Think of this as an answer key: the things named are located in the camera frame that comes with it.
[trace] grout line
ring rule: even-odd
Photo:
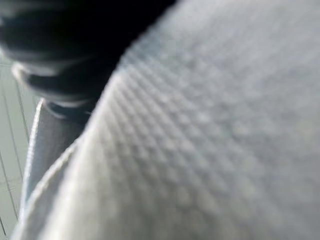
[[[9,186],[9,183],[8,183],[8,177],[7,177],[7,173],[6,173],[6,169],[5,169],[5,165],[4,165],[4,160],[2,159],[1,152],[0,152],[0,162],[1,162],[2,171],[3,171],[5,183],[6,183],[6,188],[8,189],[8,192],[9,192],[9,195],[10,195],[10,198],[11,198],[11,203],[12,203],[14,215],[15,215],[15,218],[18,219],[17,210],[15,208],[14,198],[13,198],[12,193],[10,191],[10,186]]]
[[[22,105],[21,92],[20,92],[20,90],[19,90],[19,86],[18,86],[18,83],[17,83],[16,80],[14,81],[14,85],[15,85],[15,89],[16,89],[17,94],[18,94],[18,101],[19,101],[19,105],[20,105],[20,111],[21,111],[22,117],[23,117],[23,125],[24,125],[24,131],[25,131],[26,139],[27,139],[27,141],[28,141],[28,143],[29,143],[29,133],[28,133],[28,127],[27,127],[25,110],[24,110],[24,107],[23,107],[23,105]]]
[[[8,239],[7,233],[6,233],[6,230],[5,230],[4,223],[2,222],[1,215],[0,215],[0,225],[1,225],[1,228],[2,228],[2,231],[3,231],[3,234],[4,234],[4,236],[5,236],[5,239]]]
[[[9,122],[9,130],[10,130],[11,139],[12,139],[12,143],[13,143],[15,159],[16,159],[16,161],[17,161],[17,163],[18,163],[19,173],[20,173],[20,177],[21,177],[21,180],[22,180],[22,179],[23,179],[23,174],[22,174],[22,169],[21,169],[21,165],[20,165],[20,161],[19,161],[17,144],[16,144],[15,137],[14,137],[13,127],[12,127],[12,123],[11,123],[10,116],[9,116],[8,101],[7,101],[5,92],[4,92],[3,83],[2,83],[1,80],[0,80],[0,82],[1,82],[1,85],[0,85],[1,95],[2,95],[2,98],[3,98],[3,102],[4,102],[4,107],[5,107],[5,112],[6,112],[7,120],[8,120],[8,122]]]

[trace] gray fabric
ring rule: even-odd
[[[58,188],[76,146],[77,142],[66,149],[35,186],[28,199],[29,207],[26,208],[26,213],[15,229],[14,238],[20,240],[37,238],[37,234],[41,232],[46,224],[47,217],[50,215]]]
[[[181,1],[122,58],[26,239],[318,240],[319,23],[318,0]]]
[[[24,171],[20,218],[24,215],[31,193],[45,172],[83,130],[84,124],[55,118],[40,101],[32,127]]]

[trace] dark object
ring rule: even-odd
[[[0,46],[51,111],[86,122],[126,47],[173,2],[0,0]]]

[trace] tiled wall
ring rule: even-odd
[[[22,178],[37,99],[11,74],[0,55],[0,240],[10,237],[19,216]]]

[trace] white textured fabric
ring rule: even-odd
[[[318,240],[319,23],[318,0],[181,1],[123,56],[25,239]]]

